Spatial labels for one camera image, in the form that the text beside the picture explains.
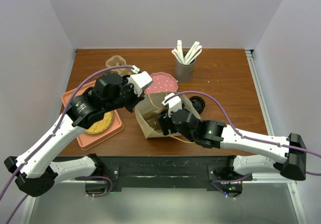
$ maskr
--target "black metal frame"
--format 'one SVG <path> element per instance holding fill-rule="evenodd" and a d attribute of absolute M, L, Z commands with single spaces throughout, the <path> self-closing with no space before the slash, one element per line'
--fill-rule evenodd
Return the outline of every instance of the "black metal frame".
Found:
<path fill-rule="evenodd" d="M 54 161 L 77 158 L 57 157 Z M 211 182 L 225 179 L 211 170 L 226 167 L 229 160 L 227 156 L 99 156 L 99 159 L 113 181 L 113 191 L 122 188 L 202 188 L 214 191 Z"/>

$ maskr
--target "black lid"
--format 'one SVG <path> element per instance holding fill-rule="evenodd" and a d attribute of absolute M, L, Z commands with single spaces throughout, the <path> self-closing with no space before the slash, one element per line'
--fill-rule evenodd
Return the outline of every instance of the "black lid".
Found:
<path fill-rule="evenodd" d="M 202 99 L 201 97 L 198 96 L 193 96 L 190 97 L 190 101 L 192 102 L 193 107 L 195 108 L 195 110 L 200 114 L 201 112 L 203 112 L 204 108 L 205 108 L 205 101 L 204 99 Z"/>

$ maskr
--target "pencil holder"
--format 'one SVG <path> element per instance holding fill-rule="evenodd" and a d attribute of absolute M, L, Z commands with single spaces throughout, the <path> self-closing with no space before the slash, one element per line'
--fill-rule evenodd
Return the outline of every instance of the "pencil holder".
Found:
<path fill-rule="evenodd" d="M 188 53 L 188 51 L 183 51 L 183 55 L 185 56 Z M 194 69 L 196 63 L 196 58 L 193 62 L 191 62 L 189 65 L 181 64 L 176 59 L 176 65 L 175 65 L 175 79 L 178 82 L 188 82 L 192 78 L 192 71 Z"/>

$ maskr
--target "paper bag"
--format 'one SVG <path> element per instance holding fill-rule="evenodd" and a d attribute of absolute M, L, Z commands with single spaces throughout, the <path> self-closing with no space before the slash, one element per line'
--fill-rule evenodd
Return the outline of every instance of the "paper bag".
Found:
<path fill-rule="evenodd" d="M 151 93 L 149 96 L 154 103 L 154 105 L 158 108 L 162 108 L 162 102 L 164 101 L 164 98 L 166 94 L 170 94 L 169 92 L 159 92 L 159 93 Z M 185 104 L 185 108 L 190 111 L 192 114 L 194 114 L 198 119 L 201 118 L 201 116 L 198 114 L 198 112 L 194 109 L 191 101 L 186 97 L 185 95 L 179 96 L 182 100 L 182 102 Z M 148 96 L 145 96 L 145 99 L 141 102 L 139 102 L 135 107 L 135 115 L 136 119 L 138 121 L 138 124 L 145 136 L 145 138 L 157 138 L 157 137 L 168 137 L 168 136 L 179 136 L 181 134 L 175 133 L 175 134 L 169 134 L 169 135 L 163 135 L 160 125 L 157 121 L 157 115 L 161 113 L 162 109 L 158 109 L 152 105 L 150 102 Z"/>

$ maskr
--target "yellow cookie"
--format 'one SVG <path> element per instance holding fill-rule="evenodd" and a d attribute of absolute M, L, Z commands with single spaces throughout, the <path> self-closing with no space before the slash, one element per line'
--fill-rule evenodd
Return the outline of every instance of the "yellow cookie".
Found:
<path fill-rule="evenodd" d="M 98 135 L 109 128 L 114 117 L 113 112 L 105 113 L 104 118 L 101 121 L 94 123 L 89 129 L 85 131 L 89 135 Z"/>

